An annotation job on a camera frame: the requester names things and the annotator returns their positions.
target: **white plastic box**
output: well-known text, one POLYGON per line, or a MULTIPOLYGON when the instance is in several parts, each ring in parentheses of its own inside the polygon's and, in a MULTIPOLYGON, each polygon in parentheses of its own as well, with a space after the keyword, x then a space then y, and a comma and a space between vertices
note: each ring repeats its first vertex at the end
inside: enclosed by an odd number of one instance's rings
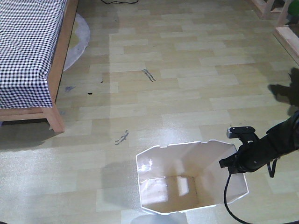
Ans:
MULTIPOLYGON (((141 207, 145 212, 173 212, 223 203, 228 169, 219 160, 236 152, 232 144, 210 140, 154 146, 136 156, 141 207)), ((244 174, 233 174, 228 203, 248 194, 244 174)))

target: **wooden furniture leg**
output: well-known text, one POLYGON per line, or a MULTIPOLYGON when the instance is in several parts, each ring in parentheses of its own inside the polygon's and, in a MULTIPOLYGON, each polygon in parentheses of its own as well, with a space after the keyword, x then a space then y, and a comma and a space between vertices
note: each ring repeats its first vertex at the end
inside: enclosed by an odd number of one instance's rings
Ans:
POLYGON ((65 131, 64 122, 55 104, 52 108, 43 107, 42 112, 45 115, 47 121, 49 122, 54 132, 65 131))
POLYGON ((291 30, 290 26, 285 25, 288 15, 288 8, 293 0, 287 0, 283 7, 280 17, 278 18, 276 28, 274 30, 274 36, 278 39, 285 50, 292 56, 294 61, 299 64, 299 38, 291 30))
POLYGON ((254 5, 257 16, 262 20, 276 19, 282 10, 281 7, 272 10, 275 0, 268 0, 267 2, 265 2, 264 0, 247 0, 247 1, 250 4, 254 5))

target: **black power cord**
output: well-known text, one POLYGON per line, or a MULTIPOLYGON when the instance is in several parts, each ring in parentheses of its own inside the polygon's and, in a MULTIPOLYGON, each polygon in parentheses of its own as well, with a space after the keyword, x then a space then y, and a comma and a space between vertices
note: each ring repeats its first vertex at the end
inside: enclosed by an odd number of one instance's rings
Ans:
POLYGON ((105 2, 104 0, 101 0, 102 2, 104 2, 106 5, 109 4, 113 4, 113 3, 121 3, 121 4, 135 4, 137 3, 139 0, 136 0, 134 2, 122 2, 122 1, 111 1, 111 2, 105 2))
MULTIPOLYGON (((228 203, 227 203, 226 195, 227 195, 228 184, 229 184, 229 181, 230 181, 230 177, 231 177, 231 176, 232 176, 232 175, 229 174, 229 176, 228 176, 228 181, 226 182, 225 189, 224 189, 224 194, 223 194, 225 208, 226 208, 226 210, 229 212, 229 214, 231 215, 231 217, 233 217, 233 218, 234 218, 235 220, 237 220, 238 222, 243 223, 243 224, 252 224, 252 223, 245 222, 245 221, 241 220, 240 218, 238 218, 237 216, 235 216, 235 215, 231 212, 231 210, 229 209, 229 207, 228 207, 228 203)), ((298 220, 298 221, 294 221, 294 222, 290 222, 290 223, 283 223, 283 224, 299 224, 299 220, 298 220)))

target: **checkered bedsheet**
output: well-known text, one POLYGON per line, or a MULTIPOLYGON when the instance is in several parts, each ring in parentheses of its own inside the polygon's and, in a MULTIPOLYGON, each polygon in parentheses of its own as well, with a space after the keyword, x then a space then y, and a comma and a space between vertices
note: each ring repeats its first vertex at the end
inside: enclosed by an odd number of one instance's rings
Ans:
POLYGON ((47 74, 67 0, 0 0, 0 108, 52 107, 47 74))

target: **wooden floor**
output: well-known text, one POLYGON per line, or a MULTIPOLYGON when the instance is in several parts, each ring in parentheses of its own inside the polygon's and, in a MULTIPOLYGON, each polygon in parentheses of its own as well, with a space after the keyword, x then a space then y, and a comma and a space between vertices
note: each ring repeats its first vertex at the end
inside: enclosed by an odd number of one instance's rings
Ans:
MULTIPOLYGON (((289 86, 298 66, 272 35, 276 21, 260 20, 244 0, 82 0, 78 12, 91 42, 62 77, 65 133, 43 122, 0 128, 0 221, 237 223, 223 205, 155 219, 143 213, 135 155, 196 140, 239 147, 228 127, 253 126, 262 137, 287 119, 296 108, 268 85, 289 86)), ((278 161, 274 179, 266 167, 246 179, 250 193, 230 205, 237 216, 299 219, 299 152, 278 161)))

